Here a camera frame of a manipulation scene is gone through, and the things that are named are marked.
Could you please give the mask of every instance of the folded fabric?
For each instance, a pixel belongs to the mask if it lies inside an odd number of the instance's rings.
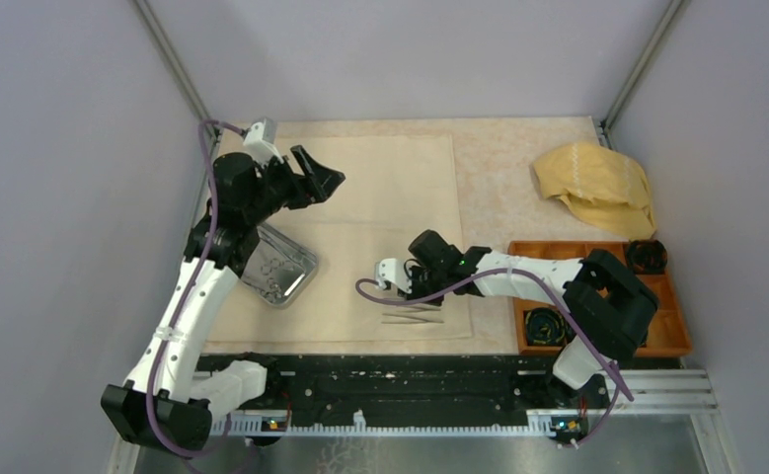
[[[556,148],[532,164],[543,198],[558,198],[580,220],[628,239],[656,231],[652,190],[633,159],[595,143]]]

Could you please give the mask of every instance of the table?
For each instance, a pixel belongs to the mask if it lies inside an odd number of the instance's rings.
[[[598,142],[593,120],[579,118],[456,118],[281,122],[277,137],[450,135],[454,147],[463,243],[505,252],[512,240],[624,240],[573,217],[557,200],[543,200],[530,164],[574,141]],[[221,150],[236,137],[225,134]],[[208,343],[205,353],[263,354],[517,354],[512,302],[470,299],[467,339],[357,343]]]

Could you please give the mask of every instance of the orange wooden tray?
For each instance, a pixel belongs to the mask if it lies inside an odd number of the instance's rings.
[[[625,264],[627,246],[627,242],[517,241],[509,244],[509,254],[534,259],[563,260],[583,258],[593,249],[604,249]],[[660,299],[660,307],[649,326],[646,345],[637,349],[637,357],[681,357],[691,353],[692,341],[683,322],[683,314],[668,271],[664,275],[638,275],[638,277]],[[524,356],[554,356],[561,349],[558,346],[530,346],[526,342],[523,327],[524,312],[542,306],[549,305],[538,301],[514,299],[517,347]]]

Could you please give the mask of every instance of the white wall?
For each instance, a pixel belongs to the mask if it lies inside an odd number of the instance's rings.
[[[604,117],[667,0],[155,0],[224,119]]]
[[[628,111],[695,344],[745,472],[769,472],[769,2],[692,2]]]
[[[127,1],[0,2],[0,472],[102,472],[200,160]]]

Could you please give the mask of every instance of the gray floor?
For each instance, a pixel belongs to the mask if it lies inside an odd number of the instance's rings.
[[[544,438],[289,438],[258,449],[227,439],[193,462],[205,473],[495,474],[706,472],[688,417],[613,417],[579,451]],[[136,474],[189,473],[182,461],[143,451]]]

